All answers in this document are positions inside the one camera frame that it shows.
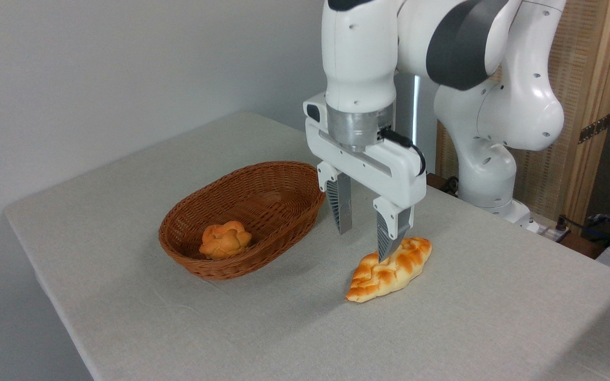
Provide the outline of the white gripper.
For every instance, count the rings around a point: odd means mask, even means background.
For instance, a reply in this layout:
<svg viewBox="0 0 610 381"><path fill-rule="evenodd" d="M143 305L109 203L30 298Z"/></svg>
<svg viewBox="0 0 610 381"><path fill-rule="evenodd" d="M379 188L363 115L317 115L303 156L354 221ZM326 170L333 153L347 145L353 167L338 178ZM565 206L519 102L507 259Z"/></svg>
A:
<svg viewBox="0 0 610 381"><path fill-rule="evenodd" d="M354 152L328 134L323 93L303 102L307 116L308 147L322 162L317 166L319 187L325 193L339 234L353 226L351 178L381 197L373 200L377 214L378 262L389 258L413 226L414 206L426 195L426 175L421 159L388 139Z"/></svg>

